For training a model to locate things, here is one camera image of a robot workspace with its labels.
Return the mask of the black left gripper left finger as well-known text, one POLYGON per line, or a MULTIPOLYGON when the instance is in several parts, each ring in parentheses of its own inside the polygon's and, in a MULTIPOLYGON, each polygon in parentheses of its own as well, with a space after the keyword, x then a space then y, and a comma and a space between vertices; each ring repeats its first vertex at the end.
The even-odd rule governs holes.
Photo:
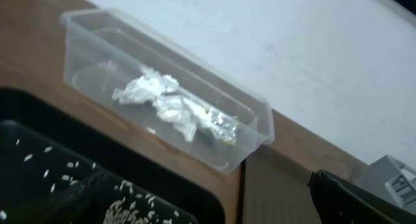
POLYGON ((111 178, 95 173, 56 193, 47 203, 37 202, 30 223, 103 223, 110 203, 111 178))

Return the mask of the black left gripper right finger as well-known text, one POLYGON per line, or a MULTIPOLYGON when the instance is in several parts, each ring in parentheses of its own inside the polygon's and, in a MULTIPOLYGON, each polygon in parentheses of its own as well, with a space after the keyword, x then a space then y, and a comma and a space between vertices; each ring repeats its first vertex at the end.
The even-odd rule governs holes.
POLYGON ((415 224, 415 215, 324 169, 307 184, 322 224, 415 224))

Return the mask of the pile of white rice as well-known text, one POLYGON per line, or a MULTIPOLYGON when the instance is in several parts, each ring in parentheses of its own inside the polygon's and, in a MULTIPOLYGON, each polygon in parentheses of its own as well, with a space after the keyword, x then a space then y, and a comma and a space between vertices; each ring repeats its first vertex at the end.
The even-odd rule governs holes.
POLYGON ((95 173, 111 179, 103 223, 190 223, 192 218, 74 151, 39 138, 1 142, 1 222, 30 223, 35 203, 95 173))

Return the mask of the white tissue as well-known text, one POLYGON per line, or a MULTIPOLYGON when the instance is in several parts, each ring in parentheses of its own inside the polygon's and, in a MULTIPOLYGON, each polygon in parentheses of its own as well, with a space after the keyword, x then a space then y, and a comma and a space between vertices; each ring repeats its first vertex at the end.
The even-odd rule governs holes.
POLYGON ((197 130, 197 120, 180 95, 161 95, 153 101, 157 117, 179 131, 187 142, 192 142, 197 130))
POLYGON ((162 75, 153 68, 144 68, 144 74, 130 81, 125 88, 115 88, 112 100, 121 105, 143 104, 157 97, 175 92, 179 82, 171 75, 162 75))

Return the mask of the silver foil snack wrapper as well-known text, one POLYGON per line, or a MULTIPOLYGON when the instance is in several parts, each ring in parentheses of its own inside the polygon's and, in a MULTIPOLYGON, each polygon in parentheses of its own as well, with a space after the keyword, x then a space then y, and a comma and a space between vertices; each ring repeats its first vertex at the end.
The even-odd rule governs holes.
POLYGON ((237 143, 237 118, 232 118, 214 108, 194 110, 199 126, 214 139, 230 147, 237 143))

